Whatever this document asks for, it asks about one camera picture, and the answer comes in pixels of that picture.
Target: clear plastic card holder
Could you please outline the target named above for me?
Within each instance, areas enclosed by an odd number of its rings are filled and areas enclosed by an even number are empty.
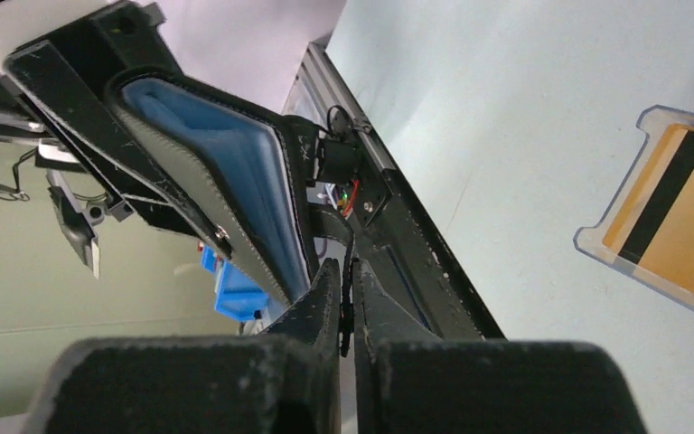
[[[694,114],[655,106],[645,143],[602,220],[578,250],[694,310]]]

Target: screw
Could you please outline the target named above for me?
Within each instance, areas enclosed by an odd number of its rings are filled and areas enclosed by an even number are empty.
[[[230,236],[228,235],[227,231],[224,230],[221,226],[217,226],[217,238],[220,240],[229,240]]]

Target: blue plastic part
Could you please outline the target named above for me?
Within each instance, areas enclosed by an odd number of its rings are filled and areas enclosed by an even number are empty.
[[[217,282],[214,310],[236,321],[252,321],[254,313],[267,307],[270,297],[232,264],[223,262]]]
[[[200,148],[221,172],[249,226],[289,288],[309,287],[278,138],[267,125],[163,80],[123,88],[126,102],[158,127]]]
[[[214,254],[214,250],[211,247],[204,246],[203,254],[201,255],[201,266],[211,274],[215,274],[217,272],[217,262],[217,255]]]

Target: black magnetic stripe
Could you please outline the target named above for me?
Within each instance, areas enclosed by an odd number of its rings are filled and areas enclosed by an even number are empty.
[[[688,131],[680,147],[666,167],[661,180],[656,185],[650,200],[642,209],[640,218],[629,233],[619,256],[634,264],[640,262],[642,255],[653,241],[669,209],[680,195],[682,187],[694,169],[694,131]]]

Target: red wire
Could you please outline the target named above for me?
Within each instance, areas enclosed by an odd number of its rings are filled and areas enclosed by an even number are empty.
[[[358,195],[358,187],[361,185],[361,181],[356,179],[352,181],[352,194],[350,195],[350,201],[347,202],[347,206],[344,207],[342,215],[347,217],[352,211],[352,206],[355,204],[355,196]]]

